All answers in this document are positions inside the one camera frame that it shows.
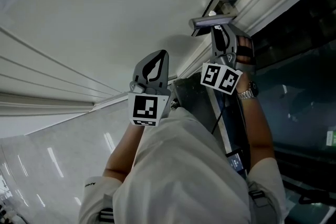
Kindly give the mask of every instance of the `shoe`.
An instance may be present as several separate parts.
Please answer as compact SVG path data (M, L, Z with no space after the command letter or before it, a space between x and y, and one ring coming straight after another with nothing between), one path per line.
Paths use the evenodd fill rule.
M177 98L173 99L170 103L170 110L174 110L180 107L180 103Z

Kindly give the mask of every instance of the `shirt sleeve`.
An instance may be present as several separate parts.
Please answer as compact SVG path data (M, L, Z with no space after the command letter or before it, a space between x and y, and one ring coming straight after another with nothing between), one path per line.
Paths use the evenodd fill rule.
M96 176L84 183L83 201L79 210L79 224L93 223L99 212L104 209L104 195L113 196L121 182L112 177Z
M287 215L285 188L282 183L277 161L274 158L265 158L252 167L247 179L257 183L266 195L274 198L281 211L282 220Z

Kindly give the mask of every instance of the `glossy floor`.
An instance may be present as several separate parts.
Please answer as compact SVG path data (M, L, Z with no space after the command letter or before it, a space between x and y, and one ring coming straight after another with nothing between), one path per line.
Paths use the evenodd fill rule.
M101 175L128 125L127 101L0 140L0 197L29 223L76 223L82 183Z

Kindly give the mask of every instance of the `watch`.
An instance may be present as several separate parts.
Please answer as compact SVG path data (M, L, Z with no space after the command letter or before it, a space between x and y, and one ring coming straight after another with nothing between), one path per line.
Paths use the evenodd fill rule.
M254 81L249 83L249 88L247 91L239 93L238 97L241 100L248 99L248 98L255 98L258 96L259 90Z

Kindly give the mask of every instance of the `t-shirt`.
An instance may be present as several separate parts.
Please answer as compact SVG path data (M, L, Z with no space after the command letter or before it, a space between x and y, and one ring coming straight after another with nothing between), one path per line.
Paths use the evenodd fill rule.
M276 160L257 163L250 182L277 201L284 219L285 191ZM84 186L80 224L99 223L104 197L110 197L114 223L251 222L247 182L192 117L170 116L158 127L147 127L123 183L100 176Z

